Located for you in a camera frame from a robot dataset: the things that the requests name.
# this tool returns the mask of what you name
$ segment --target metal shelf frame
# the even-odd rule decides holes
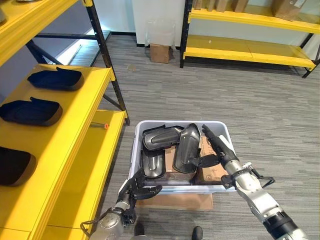
[[[189,15],[192,11],[192,3],[193,0],[185,0],[184,4],[184,14],[183,14],[183,22],[182,22],[182,34],[181,34],[181,42],[180,42],[180,68],[184,67],[185,63],[185,56],[184,53],[186,51],[187,47],[187,40],[188,40],[188,34],[189,34]],[[307,37],[304,39],[304,41],[301,43],[300,48],[302,49],[308,41],[312,38],[314,33],[309,33]],[[302,78],[306,78],[319,64],[320,64],[320,44],[318,46],[317,54],[315,57],[315,60],[311,60],[315,67],[311,70],[305,67],[306,73],[302,76]]]
[[[118,83],[118,79],[117,76],[115,74],[115,69],[113,67],[110,55],[109,55],[109,51],[107,48],[107,44],[105,41],[105,37],[104,34],[102,32],[102,28],[100,25],[100,21],[98,18],[98,14],[97,14],[97,10],[95,7],[95,3],[93,0],[83,0],[83,4],[87,10],[92,28],[94,30],[94,35],[85,35],[85,34],[67,34],[67,33],[39,33],[36,36],[34,36],[35,38],[53,38],[53,39],[87,39],[87,40],[96,40],[98,45],[99,45],[99,49],[100,49],[100,53],[102,55],[102,59],[104,61],[105,67],[106,68],[112,68],[113,70],[113,74],[115,77],[115,80],[112,81],[112,86],[113,86],[113,90],[115,92],[117,101],[114,101],[112,98],[110,98],[109,96],[107,96],[106,94],[103,94],[103,98],[105,100],[107,100],[108,102],[110,102],[111,104],[113,104],[114,106],[116,106],[118,109],[120,109],[121,111],[125,111],[126,112],[126,118],[125,118],[125,123],[127,125],[130,125],[130,118],[126,109],[126,105],[125,105],[125,101],[123,99],[121,90],[120,90],[120,86]],[[61,62],[59,62],[57,59],[55,59],[53,56],[51,56],[49,53],[47,53],[45,50],[43,50],[42,48],[40,48],[38,45],[36,45],[34,43],[34,41],[31,39],[27,44],[26,47],[29,49],[29,51],[31,52],[31,54],[33,55],[33,57],[35,58],[35,60],[39,63],[39,64],[48,64],[48,62],[46,61],[45,58],[47,58],[48,60],[50,60],[51,62],[58,64],[58,65],[62,65]]]

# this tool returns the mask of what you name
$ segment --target gray carpet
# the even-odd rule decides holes
[[[142,120],[217,120],[229,130],[239,159],[250,161],[276,183],[267,188],[312,240],[319,240],[320,68],[302,79],[303,68],[233,61],[186,63],[179,53],[169,64],[153,63],[133,36],[107,42],[131,125],[125,126],[108,176],[103,210],[113,206],[128,176],[133,136]],[[136,71],[128,70],[128,65]],[[103,67],[101,56],[95,66]],[[102,101],[101,108],[112,109]],[[209,212],[138,209],[151,239],[270,240],[236,192],[213,194]],[[130,239],[133,226],[121,239]]]

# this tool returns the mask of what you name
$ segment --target silver metal part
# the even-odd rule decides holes
[[[130,205],[126,201],[119,201],[115,207],[127,210]],[[124,221],[116,213],[109,212],[102,220],[98,222],[96,231],[90,237],[90,240],[116,240],[124,233]]]
[[[248,163],[242,166],[238,160],[232,160],[224,168],[229,175],[233,175],[237,171],[248,168],[250,165]],[[261,187],[260,181],[256,176],[248,172],[235,177],[235,188],[239,195],[246,200],[252,213],[261,223],[274,214],[283,211],[276,200]]]
[[[286,235],[279,237],[277,240],[308,240],[308,236],[300,228],[295,229]]]

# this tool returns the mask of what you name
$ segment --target black shelf post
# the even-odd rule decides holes
[[[188,32],[189,32],[189,13],[192,9],[192,0],[185,0],[184,4],[184,14],[183,14],[183,23],[182,23],[182,34],[181,34],[181,42],[180,42],[180,68],[184,67],[184,53],[187,47],[187,39],[188,39]]]
[[[95,7],[95,4],[94,4],[93,1],[92,1],[92,6],[86,6],[86,10],[88,12],[89,19],[90,19],[92,28],[94,30],[94,35],[95,35],[96,40],[98,42],[98,45],[99,45],[99,48],[100,48],[100,52],[101,52],[101,55],[102,55],[102,59],[104,61],[104,64],[105,64],[105,66],[107,68],[112,68],[112,70],[113,70],[113,73],[114,73],[114,76],[115,76],[115,80],[111,81],[111,82],[112,82],[112,86],[113,86],[116,98],[118,99],[120,109],[122,111],[126,111],[126,114],[128,115],[128,112],[127,112],[127,109],[126,109],[126,105],[125,105],[125,102],[124,102],[124,99],[122,97],[121,90],[120,90],[120,87],[119,87],[119,84],[118,84],[117,76],[116,76],[114,67],[112,65],[111,58],[110,58],[110,55],[109,55],[109,51],[108,51],[108,48],[107,48],[107,45],[106,45],[106,42],[105,42],[105,38],[104,38],[102,29],[101,29],[101,25],[100,25],[100,22],[99,22],[97,10],[96,10],[96,7]],[[127,118],[125,119],[125,123],[127,125],[130,125],[129,116],[127,116]]]

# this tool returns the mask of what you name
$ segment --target car part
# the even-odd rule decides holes
[[[84,78],[80,71],[56,67],[57,71],[38,71],[28,77],[28,81],[36,88],[75,91],[82,87]]]
[[[176,146],[173,168],[181,173],[194,173],[197,167],[191,162],[199,156],[199,143],[201,134],[196,124],[188,125],[180,135],[179,143]]]
[[[166,127],[163,125],[145,130],[142,133],[143,145],[148,150],[159,150],[171,147],[179,141],[183,129],[181,126]]]
[[[0,107],[0,117],[18,124],[50,126],[62,115],[58,102],[30,97],[31,101],[12,101]]]
[[[166,173],[165,150],[141,150],[141,167],[146,178],[161,178]]]
[[[34,173],[36,157],[26,151],[0,146],[0,185],[24,184]]]

